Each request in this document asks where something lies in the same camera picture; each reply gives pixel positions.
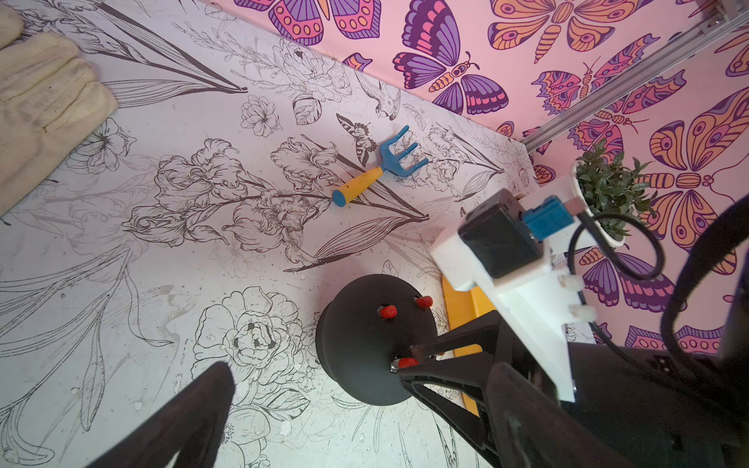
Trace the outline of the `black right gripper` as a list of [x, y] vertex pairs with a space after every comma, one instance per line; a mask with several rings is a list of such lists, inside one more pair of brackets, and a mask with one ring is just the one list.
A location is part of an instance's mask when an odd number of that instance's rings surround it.
[[[508, 326], [497, 354], [480, 352], [428, 359], [399, 368], [403, 388], [439, 415], [491, 466], [501, 467], [486, 396], [491, 369], [507, 364], [630, 467], [740, 467], [748, 458], [748, 286], [737, 285], [728, 332], [715, 357], [692, 353], [676, 321], [702, 280], [748, 237], [748, 202], [730, 206], [698, 238], [675, 286], [665, 295], [652, 349], [615, 345], [608, 337], [571, 342], [565, 327], [594, 324], [584, 282], [573, 259], [554, 264], [550, 238], [571, 228], [574, 253], [589, 233], [604, 257], [636, 286], [661, 275], [665, 254], [651, 238], [655, 264], [627, 262], [607, 242], [581, 197], [551, 196], [525, 209], [509, 192], [497, 193], [461, 223], [445, 229], [431, 257], [460, 292], [476, 287]], [[478, 413], [437, 393], [456, 390]]]

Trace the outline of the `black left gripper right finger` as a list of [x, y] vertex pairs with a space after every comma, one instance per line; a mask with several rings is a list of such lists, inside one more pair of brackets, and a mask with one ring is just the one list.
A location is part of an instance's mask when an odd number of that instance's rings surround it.
[[503, 467], [630, 467], [507, 364], [487, 380], [487, 407]]

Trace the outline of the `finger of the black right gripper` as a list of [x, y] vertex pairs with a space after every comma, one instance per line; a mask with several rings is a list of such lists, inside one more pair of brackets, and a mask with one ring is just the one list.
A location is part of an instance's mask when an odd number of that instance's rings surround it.
[[476, 345], [482, 352], [495, 355], [501, 341], [501, 333], [507, 328], [501, 314], [493, 310], [444, 335], [439, 335], [432, 341], [413, 344], [409, 351], [417, 360], [426, 360], [438, 354]]

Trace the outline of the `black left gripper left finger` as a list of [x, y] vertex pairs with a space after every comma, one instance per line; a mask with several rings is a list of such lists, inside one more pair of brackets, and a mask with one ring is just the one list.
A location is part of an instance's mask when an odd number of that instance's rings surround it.
[[92, 467], [213, 467], [235, 392], [232, 372], [216, 362]]

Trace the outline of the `red screw sleeve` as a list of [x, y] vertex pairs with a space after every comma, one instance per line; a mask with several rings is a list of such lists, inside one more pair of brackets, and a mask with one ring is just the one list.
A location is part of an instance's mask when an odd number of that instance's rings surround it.
[[414, 366], [417, 366], [419, 364], [419, 361], [415, 358], [401, 358], [398, 360], [397, 363], [397, 369], [407, 369]]
[[434, 304], [433, 298], [431, 296], [419, 296], [415, 299], [415, 306], [417, 306], [420, 309], [430, 309]]
[[398, 315], [398, 309], [395, 305], [392, 305], [392, 304], [383, 305], [378, 310], [378, 316], [380, 316], [380, 318], [382, 318], [382, 320], [385, 320], [385, 321], [394, 320], [397, 317], [397, 315]]

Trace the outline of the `black round screw base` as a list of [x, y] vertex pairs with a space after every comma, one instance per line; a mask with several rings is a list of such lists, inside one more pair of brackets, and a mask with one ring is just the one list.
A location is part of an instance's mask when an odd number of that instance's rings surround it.
[[[372, 274], [346, 285], [325, 307], [315, 334], [318, 361], [350, 397], [380, 407], [412, 397], [389, 370], [394, 360], [414, 358], [411, 345], [438, 337], [431, 308], [415, 306], [419, 296], [403, 279]], [[387, 304], [398, 309], [394, 320], [378, 316]]]

